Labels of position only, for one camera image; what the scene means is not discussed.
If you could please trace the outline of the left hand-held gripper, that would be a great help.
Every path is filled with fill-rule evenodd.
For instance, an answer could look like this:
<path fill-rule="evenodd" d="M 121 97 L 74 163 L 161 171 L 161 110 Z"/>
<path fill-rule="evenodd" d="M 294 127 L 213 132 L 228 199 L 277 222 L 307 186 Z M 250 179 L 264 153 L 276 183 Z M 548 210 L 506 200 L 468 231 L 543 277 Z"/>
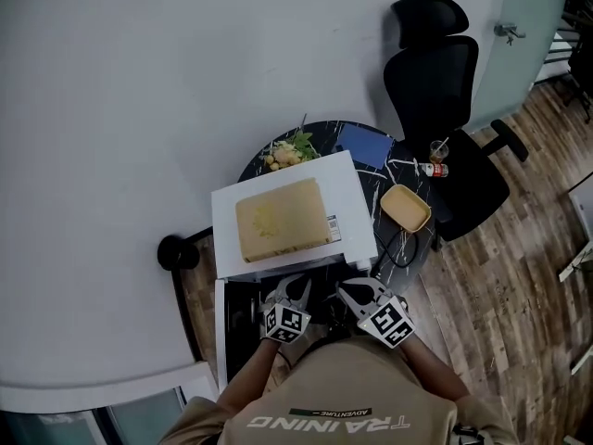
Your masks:
<path fill-rule="evenodd" d="M 305 309 L 309 302 L 312 280 L 294 273 L 283 277 L 259 308 L 262 313 L 263 337 L 291 344 L 304 335 L 311 315 Z"/>

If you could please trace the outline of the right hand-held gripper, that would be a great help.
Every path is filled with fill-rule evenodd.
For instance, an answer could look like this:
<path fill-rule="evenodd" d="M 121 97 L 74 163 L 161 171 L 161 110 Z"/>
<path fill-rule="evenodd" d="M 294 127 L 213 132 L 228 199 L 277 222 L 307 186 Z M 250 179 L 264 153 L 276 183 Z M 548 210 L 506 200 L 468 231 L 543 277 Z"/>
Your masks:
<path fill-rule="evenodd" d="M 399 346 L 415 332 L 415 325 L 406 310 L 407 303 L 374 277 L 355 277 L 337 287 L 337 294 L 356 317 L 357 327 L 380 340 L 390 349 Z M 382 302 L 369 315 L 369 304 Z"/>

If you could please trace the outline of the white microwave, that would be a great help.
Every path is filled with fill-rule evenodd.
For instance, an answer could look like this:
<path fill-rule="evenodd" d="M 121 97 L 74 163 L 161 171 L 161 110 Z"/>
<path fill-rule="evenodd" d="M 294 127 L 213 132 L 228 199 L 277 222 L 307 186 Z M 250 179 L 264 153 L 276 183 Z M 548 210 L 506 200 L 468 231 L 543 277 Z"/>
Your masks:
<path fill-rule="evenodd" d="M 248 197 L 312 178 L 317 182 L 332 237 L 329 244 L 247 262 L 240 249 L 236 204 Z M 371 216 L 348 151 L 260 174 L 211 193 L 213 242 L 217 280 L 215 282 L 215 331 L 219 389 L 232 378 L 228 372 L 226 325 L 230 319 L 225 284 L 258 282 L 266 276 L 302 272 L 338 261 L 360 271 L 371 268 L 377 257 Z"/>

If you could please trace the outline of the person's left forearm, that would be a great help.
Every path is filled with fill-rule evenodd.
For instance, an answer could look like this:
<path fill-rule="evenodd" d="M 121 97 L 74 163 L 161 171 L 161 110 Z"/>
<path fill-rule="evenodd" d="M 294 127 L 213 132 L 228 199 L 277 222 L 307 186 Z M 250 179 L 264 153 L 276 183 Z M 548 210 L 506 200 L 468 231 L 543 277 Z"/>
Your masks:
<path fill-rule="evenodd" d="M 231 414 L 240 413 L 262 397 L 280 343 L 264 338 L 247 363 L 220 394 L 217 404 Z"/>

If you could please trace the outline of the person's right forearm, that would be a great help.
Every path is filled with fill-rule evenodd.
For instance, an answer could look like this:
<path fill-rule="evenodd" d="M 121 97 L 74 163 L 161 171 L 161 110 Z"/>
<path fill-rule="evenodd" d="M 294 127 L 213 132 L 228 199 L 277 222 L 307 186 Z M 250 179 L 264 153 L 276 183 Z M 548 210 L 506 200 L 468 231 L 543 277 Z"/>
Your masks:
<path fill-rule="evenodd" d="M 470 395 L 469 389 L 455 372 L 441 361 L 415 334 L 400 343 L 410 369 L 430 393 L 449 401 Z"/>

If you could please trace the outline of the yellow container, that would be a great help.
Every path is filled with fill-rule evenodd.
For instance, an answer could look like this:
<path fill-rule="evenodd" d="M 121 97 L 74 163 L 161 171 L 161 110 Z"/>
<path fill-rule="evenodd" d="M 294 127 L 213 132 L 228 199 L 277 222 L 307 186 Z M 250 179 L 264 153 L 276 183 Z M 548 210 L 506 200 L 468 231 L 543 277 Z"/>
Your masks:
<path fill-rule="evenodd" d="M 394 184 L 382 196 L 383 212 L 408 233 L 416 233 L 430 220 L 432 210 L 403 184 Z"/>

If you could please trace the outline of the round black marble table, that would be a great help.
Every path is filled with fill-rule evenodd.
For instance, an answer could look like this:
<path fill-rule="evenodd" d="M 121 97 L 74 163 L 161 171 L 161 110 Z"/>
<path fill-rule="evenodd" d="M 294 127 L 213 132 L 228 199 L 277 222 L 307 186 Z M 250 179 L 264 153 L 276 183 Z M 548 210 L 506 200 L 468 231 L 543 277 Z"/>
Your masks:
<path fill-rule="evenodd" d="M 304 131 L 312 133 L 310 142 L 321 156 L 326 156 L 343 150 L 341 147 L 337 147 L 335 143 L 343 125 L 346 123 L 388 135 L 369 125 L 354 121 L 307 122 Z M 246 165 L 239 180 L 243 182 L 269 173 L 271 170 L 263 165 L 259 155 L 271 142 L 280 141 L 286 136 L 291 136 L 296 129 L 294 128 L 279 135 L 265 145 Z M 409 284 L 426 261 L 430 244 L 435 237 L 435 215 L 440 199 L 432 192 L 429 178 L 411 163 L 412 156 L 408 149 L 401 142 L 396 141 L 393 137 L 391 138 L 394 142 L 382 169 L 377 170 L 354 160 L 353 163 L 360 178 L 362 192 L 366 199 L 377 242 L 377 260 L 379 262 L 376 264 L 378 268 L 376 274 L 380 280 L 392 287 L 395 292 L 402 294 L 407 290 Z M 416 233 L 407 233 L 387 216 L 380 206 L 382 196 L 394 184 L 403 184 L 408 187 L 425 201 L 432 210 L 430 220 Z"/>

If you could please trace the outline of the person's beige printed shirt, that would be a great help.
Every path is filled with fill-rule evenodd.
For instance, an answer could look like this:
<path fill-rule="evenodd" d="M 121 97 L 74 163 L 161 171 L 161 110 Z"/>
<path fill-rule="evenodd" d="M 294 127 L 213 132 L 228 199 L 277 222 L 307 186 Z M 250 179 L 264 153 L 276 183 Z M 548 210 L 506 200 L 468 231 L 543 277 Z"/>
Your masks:
<path fill-rule="evenodd" d="M 308 353 L 240 413 L 196 398 L 159 445 L 519 445 L 499 400 L 427 391 L 400 346 L 351 337 Z"/>

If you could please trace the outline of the black waste bin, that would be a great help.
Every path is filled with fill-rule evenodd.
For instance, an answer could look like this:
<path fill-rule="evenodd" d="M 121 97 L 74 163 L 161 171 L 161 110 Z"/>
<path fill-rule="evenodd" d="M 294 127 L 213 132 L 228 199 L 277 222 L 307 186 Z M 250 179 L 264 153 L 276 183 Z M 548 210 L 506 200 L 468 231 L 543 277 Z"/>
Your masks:
<path fill-rule="evenodd" d="M 200 262 L 200 253 L 192 242 L 168 235 L 158 244 L 157 258 L 165 271 L 193 270 Z"/>

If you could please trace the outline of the yellow flower bouquet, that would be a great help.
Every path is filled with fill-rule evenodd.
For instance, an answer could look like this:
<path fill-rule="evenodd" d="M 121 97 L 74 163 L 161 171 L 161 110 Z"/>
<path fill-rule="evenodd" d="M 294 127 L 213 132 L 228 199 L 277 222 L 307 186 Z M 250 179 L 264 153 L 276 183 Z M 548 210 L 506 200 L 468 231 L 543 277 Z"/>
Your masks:
<path fill-rule="evenodd" d="M 274 172 L 318 159 L 321 156 L 310 142 L 312 133 L 304 131 L 306 119 L 307 115 L 304 115 L 300 125 L 291 136 L 271 142 L 267 148 L 263 149 L 259 158 L 265 167 Z"/>

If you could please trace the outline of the blue notebook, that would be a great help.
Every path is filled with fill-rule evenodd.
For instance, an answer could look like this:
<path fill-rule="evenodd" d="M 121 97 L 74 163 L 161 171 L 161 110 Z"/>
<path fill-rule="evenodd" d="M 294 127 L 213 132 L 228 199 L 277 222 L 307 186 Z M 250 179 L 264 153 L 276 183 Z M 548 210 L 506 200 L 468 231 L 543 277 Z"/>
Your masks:
<path fill-rule="evenodd" d="M 335 145 L 348 150 L 354 161 L 380 170 L 384 167 L 393 142 L 388 135 L 346 123 Z"/>

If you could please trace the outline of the dark framed window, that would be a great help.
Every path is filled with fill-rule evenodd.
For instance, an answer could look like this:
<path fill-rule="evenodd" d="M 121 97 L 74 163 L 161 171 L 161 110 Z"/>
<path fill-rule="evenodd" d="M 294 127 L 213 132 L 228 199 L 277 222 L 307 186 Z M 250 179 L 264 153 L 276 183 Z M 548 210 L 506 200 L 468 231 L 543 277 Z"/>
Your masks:
<path fill-rule="evenodd" d="M 158 445 L 186 403 L 177 387 L 70 413 L 0 411 L 0 445 Z"/>

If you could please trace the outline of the black mesh office chair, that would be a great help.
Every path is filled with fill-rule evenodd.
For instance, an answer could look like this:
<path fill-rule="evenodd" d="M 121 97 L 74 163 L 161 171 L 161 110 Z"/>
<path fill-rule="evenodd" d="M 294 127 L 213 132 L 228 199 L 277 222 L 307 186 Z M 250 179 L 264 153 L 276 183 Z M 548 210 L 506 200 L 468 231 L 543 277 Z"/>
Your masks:
<path fill-rule="evenodd" d="M 420 162 L 430 145 L 446 148 L 447 166 L 432 187 L 448 212 L 435 220 L 433 249 L 469 234 L 510 195 L 491 155 L 508 147 L 519 161 L 528 150 L 504 121 L 493 120 L 496 137 L 479 146 L 463 126 L 471 116 L 479 46 L 466 35 L 469 20 L 453 0 L 399 0 L 391 6 L 399 23 L 399 47 L 384 69 L 384 83 L 404 133 L 404 144 Z"/>

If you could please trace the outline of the white desk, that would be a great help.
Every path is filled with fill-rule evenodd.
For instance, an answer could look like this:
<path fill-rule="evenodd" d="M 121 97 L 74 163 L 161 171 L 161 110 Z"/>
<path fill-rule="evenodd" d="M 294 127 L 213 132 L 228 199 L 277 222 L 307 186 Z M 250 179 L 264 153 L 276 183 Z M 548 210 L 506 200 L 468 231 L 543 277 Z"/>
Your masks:
<path fill-rule="evenodd" d="M 587 235 L 587 243 L 559 273 L 559 281 L 564 282 L 576 271 L 584 272 L 593 268 L 593 172 L 568 192 L 578 219 Z"/>

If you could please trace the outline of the black metal rack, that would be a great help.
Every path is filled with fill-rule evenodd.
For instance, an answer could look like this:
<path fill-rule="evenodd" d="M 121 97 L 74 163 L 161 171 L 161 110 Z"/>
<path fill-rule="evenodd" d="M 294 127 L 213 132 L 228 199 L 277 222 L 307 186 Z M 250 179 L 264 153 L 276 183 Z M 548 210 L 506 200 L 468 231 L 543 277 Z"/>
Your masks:
<path fill-rule="evenodd" d="M 593 0 L 565 0 L 562 19 L 576 37 L 567 60 L 569 75 L 562 80 L 570 91 L 564 105 L 578 100 L 585 112 L 585 124 L 589 124 L 593 109 Z"/>

